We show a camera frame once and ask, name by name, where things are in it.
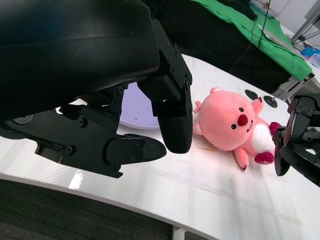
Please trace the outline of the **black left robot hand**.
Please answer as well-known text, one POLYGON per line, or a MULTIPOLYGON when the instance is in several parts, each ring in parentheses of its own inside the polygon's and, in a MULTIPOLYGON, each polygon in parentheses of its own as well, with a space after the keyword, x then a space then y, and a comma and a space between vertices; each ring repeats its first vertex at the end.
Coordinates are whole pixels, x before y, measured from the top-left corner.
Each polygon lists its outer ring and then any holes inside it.
POLYGON ((3 0, 0 135, 61 165, 122 176, 192 143, 192 75, 139 0, 3 0), (126 88, 151 101, 162 141, 117 133, 126 88))

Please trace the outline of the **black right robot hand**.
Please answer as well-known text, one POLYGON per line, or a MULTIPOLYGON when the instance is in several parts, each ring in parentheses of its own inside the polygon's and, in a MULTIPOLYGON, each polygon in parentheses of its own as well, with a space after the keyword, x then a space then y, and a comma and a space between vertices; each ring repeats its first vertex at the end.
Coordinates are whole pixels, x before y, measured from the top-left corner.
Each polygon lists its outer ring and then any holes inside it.
POLYGON ((315 185, 320 185, 320 95, 296 95, 287 112, 286 126, 279 127, 273 136, 274 167, 277 176, 285 175, 293 167, 315 185))

